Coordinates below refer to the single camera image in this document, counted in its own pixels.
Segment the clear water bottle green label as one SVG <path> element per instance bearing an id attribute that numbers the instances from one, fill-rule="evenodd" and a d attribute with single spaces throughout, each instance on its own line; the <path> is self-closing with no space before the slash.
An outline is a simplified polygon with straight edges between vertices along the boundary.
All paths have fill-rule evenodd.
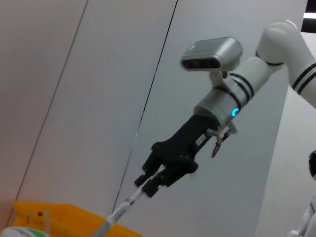
<path id="1" fill-rule="evenodd" d="M 1 231 L 0 237 L 50 237 L 47 233 L 27 228 L 27 227 L 8 227 Z"/>

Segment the clear right gripper port connector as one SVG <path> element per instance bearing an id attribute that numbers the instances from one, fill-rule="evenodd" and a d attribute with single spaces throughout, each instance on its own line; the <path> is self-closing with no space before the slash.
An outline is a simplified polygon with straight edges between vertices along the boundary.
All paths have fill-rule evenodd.
<path id="1" fill-rule="evenodd" d="M 208 129 L 206 131 L 207 136 L 214 136 L 220 139 L 224 139 L 225 136 L 229 137 L 232 134 L 236 134 L 237 129 L 233 126 L 225 126 L 225 127 L 219 127 L 218 129 Z"/>

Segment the silver white ballpoint pen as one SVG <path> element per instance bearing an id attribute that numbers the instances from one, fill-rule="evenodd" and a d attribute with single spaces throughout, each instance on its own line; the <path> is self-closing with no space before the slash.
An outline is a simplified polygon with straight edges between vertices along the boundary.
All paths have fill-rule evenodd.
<path id="1" fill-rule="evenodd" d="M 114 224 L 132 207 L 132 205 L 140 198 L 144 193 L 141 185 L 135 192 L 133 192 L 113 213 L 106 219 L 106 221 L 94 232 L 92 237 L 102 237 L 108 233 Z"/>

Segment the white idle humanoid robot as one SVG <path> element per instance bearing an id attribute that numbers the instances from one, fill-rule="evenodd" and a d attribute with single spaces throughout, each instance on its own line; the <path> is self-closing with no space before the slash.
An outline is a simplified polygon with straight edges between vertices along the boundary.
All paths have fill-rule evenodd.
<path id="1" fill-rule="evenodd" d="M 316 181 L 316 150 L 309 155 L 309 172 Z M 291 230 L 287 237 L 316 237 L 316 196 L 312 198 L 302 215 L 297 230 Z"/>

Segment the yellow plastic storage bin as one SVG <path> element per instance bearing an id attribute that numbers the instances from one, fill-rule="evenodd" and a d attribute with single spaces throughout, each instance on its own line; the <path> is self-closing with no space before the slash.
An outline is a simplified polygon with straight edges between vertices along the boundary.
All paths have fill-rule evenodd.
<path id="1" fill-rule="evenodd" d="M 45 231 L 48 213 L 52 237 L 92 237 L 106 219 L 66 203 L 23 202 L 13 205 L 11 226 Z"/>

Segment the clear plastic ruler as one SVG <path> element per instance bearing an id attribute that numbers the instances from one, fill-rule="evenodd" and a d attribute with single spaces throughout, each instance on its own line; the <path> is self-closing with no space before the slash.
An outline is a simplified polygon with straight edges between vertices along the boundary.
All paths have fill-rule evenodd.
<path id="1" fill-rule="evenodd" d="M 44 220 L 45 220 L 45 233 L 47 237 L 51 237 L 51 230 L 50 230 L 50 220 L 49 220 L 49 211 L 44 211 Z"/>

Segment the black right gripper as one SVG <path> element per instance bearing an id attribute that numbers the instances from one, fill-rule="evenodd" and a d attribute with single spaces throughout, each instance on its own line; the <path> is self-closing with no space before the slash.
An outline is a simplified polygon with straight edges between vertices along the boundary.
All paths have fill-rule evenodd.
<path id="1" fill-rule="evenodd" d="M 198 139 L 217 126 L 218 119 L 214 116 L 191 116 L 171 138 L 152 146 L 152 152 L 142 166 L 143 174 L 134 181 L 135 186 L 140 187 L 154 175 L 143 186 L 143 193 L 152 198 L 160 186 L 170 187 L 183 176 L 194 173 L 198 168 L 195 155 L 206 143 L 205 139 L 201 143 Z M 156 174 L 161 165 L 166 168 Z"/>

